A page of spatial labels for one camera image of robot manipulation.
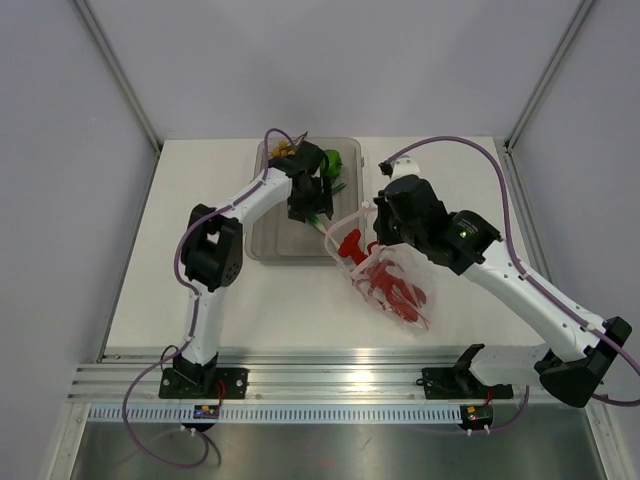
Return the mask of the green toy scallion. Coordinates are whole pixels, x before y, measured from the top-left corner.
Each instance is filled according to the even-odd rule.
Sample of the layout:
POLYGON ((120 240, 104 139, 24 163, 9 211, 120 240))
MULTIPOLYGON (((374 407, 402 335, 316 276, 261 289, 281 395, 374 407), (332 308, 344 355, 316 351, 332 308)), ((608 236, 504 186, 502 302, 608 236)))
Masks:
MULTIPOLYGON (((346 184, 344 182, 340 182, 338 184, 333 184, 332 185, 332 196, 335 197, 336 195, 338 195, 342 190, 344 190, 346 187, 346 184)), ((323 213, 323 214, 311 214, 306 218, 306 221, 309 225, 311 225, 312 227, 314 227, 317 231, 319 231, 322 235, 325 235, 327 232, 327 227, 326 227, 326 222, 325 220, 328 219, 328 216, 323 213)))

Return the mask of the green toy bell pepper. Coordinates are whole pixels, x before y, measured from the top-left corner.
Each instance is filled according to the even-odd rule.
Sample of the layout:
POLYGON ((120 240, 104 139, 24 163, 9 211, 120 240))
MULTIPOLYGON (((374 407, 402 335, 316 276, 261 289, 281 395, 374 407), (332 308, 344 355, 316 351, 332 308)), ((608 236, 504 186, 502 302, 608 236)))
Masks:
POLYGON ((324 154, 325 160, 323 162, 322 172, 331 179, 338 178, 342 170, 342 158, 340 153, 334 149, 326 149, 324 154))

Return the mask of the yellow toy grape bunch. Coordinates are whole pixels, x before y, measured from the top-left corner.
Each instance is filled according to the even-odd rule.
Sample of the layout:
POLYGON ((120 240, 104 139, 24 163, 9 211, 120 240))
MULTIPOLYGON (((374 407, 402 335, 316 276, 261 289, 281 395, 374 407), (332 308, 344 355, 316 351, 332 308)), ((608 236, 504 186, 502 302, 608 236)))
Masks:
POLYGON ((295 154, 300 144, 308 137, 308 132, 295 137, 293 140, 281 140, 269 153, 269 159, 289 157, 295 154))

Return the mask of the clear zip top bag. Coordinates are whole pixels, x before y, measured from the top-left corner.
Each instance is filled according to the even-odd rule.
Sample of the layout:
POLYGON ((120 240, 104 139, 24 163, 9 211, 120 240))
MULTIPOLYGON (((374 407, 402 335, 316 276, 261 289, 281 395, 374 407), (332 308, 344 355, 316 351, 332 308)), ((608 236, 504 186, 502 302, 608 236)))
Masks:
POLYGON ((405 244, 383 246, 369 240, 367 228, 375 213, 365 201, 356 212, 323 227, 323 246, 371 309, 412 335, 424 334, 434 319, 436 273, 405 244))

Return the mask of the red toy lobster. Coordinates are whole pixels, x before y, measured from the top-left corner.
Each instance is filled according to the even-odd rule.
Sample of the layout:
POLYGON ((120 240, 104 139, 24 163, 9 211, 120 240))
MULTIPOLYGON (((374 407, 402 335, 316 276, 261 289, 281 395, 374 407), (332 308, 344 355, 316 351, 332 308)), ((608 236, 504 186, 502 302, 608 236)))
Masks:
POLYGON ((378 249, 377 242, 360 247, 362 232, 351 230, 339 244, 337 254, 346 261, 352 285, 372 307, 392 319, 408 325, 428 327, 424 312, 428 296, 423 289, 408 281, 404 268, 389 257, 390 249, 378 249))

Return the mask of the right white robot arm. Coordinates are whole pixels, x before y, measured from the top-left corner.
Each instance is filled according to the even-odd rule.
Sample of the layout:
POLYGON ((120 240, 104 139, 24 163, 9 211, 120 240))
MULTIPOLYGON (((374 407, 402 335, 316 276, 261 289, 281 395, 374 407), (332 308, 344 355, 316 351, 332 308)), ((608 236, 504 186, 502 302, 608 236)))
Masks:
POLYGON ((430 183, 415 174, 391 181, 374 199, 379 244, 407 244, 433 264, 479 285, 543 339, 536 346, 474 344, 453 366, 456 389, 534 385, 566 405, 594 399, 632 332, 619 317, 582 310, 535 271, 511 258, 500 232, 479 214, 447 211, 430 183))

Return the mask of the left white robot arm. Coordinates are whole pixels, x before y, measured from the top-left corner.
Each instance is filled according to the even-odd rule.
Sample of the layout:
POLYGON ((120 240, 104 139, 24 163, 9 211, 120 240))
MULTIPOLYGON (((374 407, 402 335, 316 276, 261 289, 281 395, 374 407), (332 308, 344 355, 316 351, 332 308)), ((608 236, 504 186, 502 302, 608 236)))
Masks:
POLYGON ((190 290, 191 320, 185 345, 162 373, 160 398, 220 400, 223 387, 242 378, 242 369, 218 368, 223 302, 242 269, 244 234, 282 202, 293 221, 333 215, 329 160, 319 146, 301 142, 293 154, 268 160, 261 176, 226 205, 192 210, 174 258, 177 279, 190 290))

